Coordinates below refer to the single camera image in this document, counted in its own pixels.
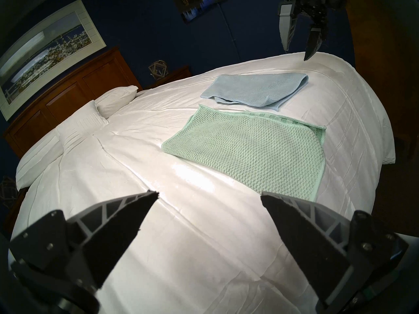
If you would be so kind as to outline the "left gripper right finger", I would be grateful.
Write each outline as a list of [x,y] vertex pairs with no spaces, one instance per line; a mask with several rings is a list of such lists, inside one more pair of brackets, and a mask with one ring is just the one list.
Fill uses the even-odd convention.
[[262,192],[282,242],[315,291],[316,309],[359,309],[390,284],[409,244],[369,213]]

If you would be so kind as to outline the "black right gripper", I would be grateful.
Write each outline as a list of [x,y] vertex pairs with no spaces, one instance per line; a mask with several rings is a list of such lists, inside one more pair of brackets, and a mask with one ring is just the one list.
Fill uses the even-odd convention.
[[278,6],[279,31],[283,49],[289,45],[295,32],[299,14],[309,17],[313,23],[307,39],[304,61],[308,61],[321,47],[328,37],[327,11],[341,10],[346,7],[347,0],[283,0]]

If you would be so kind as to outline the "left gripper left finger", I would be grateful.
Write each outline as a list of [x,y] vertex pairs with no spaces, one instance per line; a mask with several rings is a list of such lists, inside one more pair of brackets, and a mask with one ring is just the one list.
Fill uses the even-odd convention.
[[158,197],[156,191],[119,197],[68,219],[62,210],[52,210],[11,240],[10,268],[21,280],[46,288],[96,291]]

